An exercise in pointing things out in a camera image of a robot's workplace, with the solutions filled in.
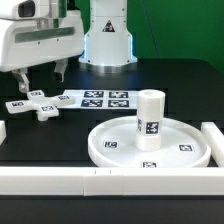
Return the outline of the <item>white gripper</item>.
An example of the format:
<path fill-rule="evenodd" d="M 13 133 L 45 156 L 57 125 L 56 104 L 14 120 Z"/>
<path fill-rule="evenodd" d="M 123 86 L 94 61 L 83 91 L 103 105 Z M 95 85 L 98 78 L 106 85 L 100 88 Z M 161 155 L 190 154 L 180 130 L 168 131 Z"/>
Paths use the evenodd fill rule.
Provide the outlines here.
<path fill-rule="evenodd" d="M 38 27 L 38 20 L 0 19 L 0 71 L 12 71 L 19 91 L 29 91 L 28 69 L 56 61 L 54 74 L 64 81 L 68 57 L 80 55 L 84 49 L 84 29 L 79 10 L 67 12 L 59 27 Z"/>

